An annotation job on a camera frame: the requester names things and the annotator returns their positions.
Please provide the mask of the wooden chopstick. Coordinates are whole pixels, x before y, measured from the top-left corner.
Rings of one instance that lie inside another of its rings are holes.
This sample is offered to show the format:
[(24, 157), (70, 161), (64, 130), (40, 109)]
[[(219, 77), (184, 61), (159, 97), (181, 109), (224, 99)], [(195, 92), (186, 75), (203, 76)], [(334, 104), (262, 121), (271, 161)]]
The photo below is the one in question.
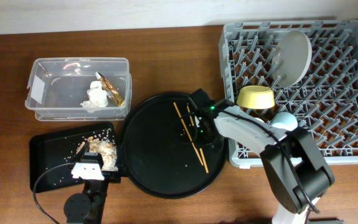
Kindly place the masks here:
[[(188, 112), (189, 112), (189, 114), (190, 114), (189, 117), (190, 117), (191, 125), (196, 129), (195, 122), (194, 122), (193, 117), (192, 117), (192, 115), (191, 115), (190, 107), (189, 107), (188, 104), (186, 105), (186, 108), (187, 108), (187, 110), (188, 110)], [(205, 171), (206, 171), (206, 173), (208, 174), (208, 173), (209, 173), (209, 169), (208, 169), (208, 165), (207, 165), (207, 163), (206, 163), (206, 159), (205, 159), (205, 157), (204, 157), (203, 149), (202, 149), (202, 148), (199, 148), (198, 150), (199, 150), (199, 152), (200, 152), (200, 156), (201, 156), (201, 159), (202, 159), (202, 161), (203, 161), (203, 166), (204, 166), (204, 168), (205, 168)]]
[(200, 164), (201, 164), (202, 166), (204, 166), (204, 163), (203, 163), (203, 161), (202, 161), (202, 159), (201, 159), (200, 153), (198, 152), (196, 146), (194, 145), (193, 140), (192, 140), (192, 137), (191, 137), (191, 135), (190, 135), (190, 132), (189, 132), (189, 130), (187, 129), (187, 126), (186, 126), (186, 124), (185, 124), (184, 119), (183, 119), (182, 116), (181, 116), (181, 113), (180, 113), (180, 110), (178, 109), (177, 103), (176, 103), (176, 102), (173, 102), (173, 105), (174, 105), (174, 108), (175, 108), (175, 110), (176, 110), (176, 112), (177, 112), (177, 115), (178, 115), (178, 117), (179, 117), (179, 119), (180, 119), (180, 121), (181, 121), (181, 123), (182, 123), (182, 126), (183, 126), (183, 128), (184, 128), (184, 130), (185, 130), (185, 132), (186, 132), (186, 134), (187, 134), (187, 136), (188, 136), (188, 139), (189, 139), (191, 145), (193, 146), (193, 149), (195, 150), (195, 153), (196, 153), (196, 155), (197, 155), (197, 158), (198, 158), (199, 161), (200, 161)]

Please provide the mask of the white napkin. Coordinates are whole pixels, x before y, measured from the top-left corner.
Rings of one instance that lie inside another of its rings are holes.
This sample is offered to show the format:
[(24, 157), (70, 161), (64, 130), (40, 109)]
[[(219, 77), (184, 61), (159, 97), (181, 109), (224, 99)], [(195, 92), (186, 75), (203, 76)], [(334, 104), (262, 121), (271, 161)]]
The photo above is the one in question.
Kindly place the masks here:
[(87, 95), (88, 100), (80, 103), (83, 108), (102, 108), (108, 105), (107, 91), (103, 90), (100, 81), (91, 82)]

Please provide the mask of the brown gold snack wrapper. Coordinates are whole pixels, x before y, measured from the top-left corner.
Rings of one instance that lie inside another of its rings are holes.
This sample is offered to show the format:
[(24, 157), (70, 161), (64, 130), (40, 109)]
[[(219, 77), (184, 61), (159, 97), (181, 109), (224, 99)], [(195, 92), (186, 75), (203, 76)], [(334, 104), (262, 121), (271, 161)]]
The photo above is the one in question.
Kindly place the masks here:
[(118, 90), (111, 84), (111, 82), (105, 78), (101, 73), (95, 73), (96, 78), (101, 82), (102, 89), (107, 91), (107, 96), (109, 99), (117, 106), (124, 106), (124, 98), (119, 94)]

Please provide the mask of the yellow bowl with food scraps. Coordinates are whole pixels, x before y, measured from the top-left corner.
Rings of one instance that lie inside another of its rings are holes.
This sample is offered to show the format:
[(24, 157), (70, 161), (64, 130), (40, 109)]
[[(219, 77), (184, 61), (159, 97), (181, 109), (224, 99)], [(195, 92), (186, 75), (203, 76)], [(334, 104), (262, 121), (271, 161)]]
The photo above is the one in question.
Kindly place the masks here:
[(255, 110), (272, 108), (275, 106), (273, 90), (260, 85), (245, 86), (240, 90), (236, 103)]

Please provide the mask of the blue plastic cup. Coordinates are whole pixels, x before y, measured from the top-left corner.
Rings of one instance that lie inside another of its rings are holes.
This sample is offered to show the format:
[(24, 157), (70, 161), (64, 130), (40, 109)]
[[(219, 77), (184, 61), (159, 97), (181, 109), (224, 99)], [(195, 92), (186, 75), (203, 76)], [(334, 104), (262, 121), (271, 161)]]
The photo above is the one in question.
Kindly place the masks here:
[(270, 124), (279, 129), (285, 129), (287, 131), (293, 131), (298, 127), (298, 121), (295, 116), (288, 112), (277, 113)]

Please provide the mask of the grey round plate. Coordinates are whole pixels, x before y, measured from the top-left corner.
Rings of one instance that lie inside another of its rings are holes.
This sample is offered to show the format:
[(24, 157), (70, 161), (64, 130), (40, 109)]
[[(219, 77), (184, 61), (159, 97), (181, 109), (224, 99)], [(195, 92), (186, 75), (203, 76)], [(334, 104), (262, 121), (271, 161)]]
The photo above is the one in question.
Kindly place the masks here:
[(272, 65), (277, 65), (273, 79), (280, 87), (297, 84), (311, 63), (311, 42), (302, 31), (294, 30), (284, 36), (275, 48)]

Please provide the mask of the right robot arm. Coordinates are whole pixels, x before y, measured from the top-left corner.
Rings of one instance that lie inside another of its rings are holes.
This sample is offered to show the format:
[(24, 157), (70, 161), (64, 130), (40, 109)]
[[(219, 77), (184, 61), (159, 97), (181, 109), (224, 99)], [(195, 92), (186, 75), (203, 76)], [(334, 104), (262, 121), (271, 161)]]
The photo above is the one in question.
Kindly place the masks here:
[(279, 202), (272, 223), (308, 223), (318, 200), (333, 185), (334, 174), (311, 133), (302, 127), (276, 128), (245, 113), (229, 100), (215, 102), (202, 90), (188, 97), (194, 115), (207, 128), (206, 142), (220, 137), (251, 149), (262, 161)]

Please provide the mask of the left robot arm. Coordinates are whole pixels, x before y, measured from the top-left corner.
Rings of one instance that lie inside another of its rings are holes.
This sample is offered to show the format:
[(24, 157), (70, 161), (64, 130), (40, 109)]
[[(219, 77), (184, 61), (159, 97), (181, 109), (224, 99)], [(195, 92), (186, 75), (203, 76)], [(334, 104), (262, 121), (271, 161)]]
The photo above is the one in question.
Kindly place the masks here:
[(64, 204), (67, 223), (101, 223), (108, 185), (111, 182), (119, 184), (121, 176), (117, 168), (116, 145), (109, 141), (101, 141), (96, 147), (95, 143), (95, 140), (86, 141), (70, 161), (45, 169), (45, 172), (38, 175), (34, 181), (32, 193), (35, 205), (54, 223), (57, 222), (56, 219), (49, 215), (37, 200), (37, 187), (49, 172), (64, 167), (71, 170), (73, 179), (83, 180), (85, 183), (83, 191), (70, 196)]

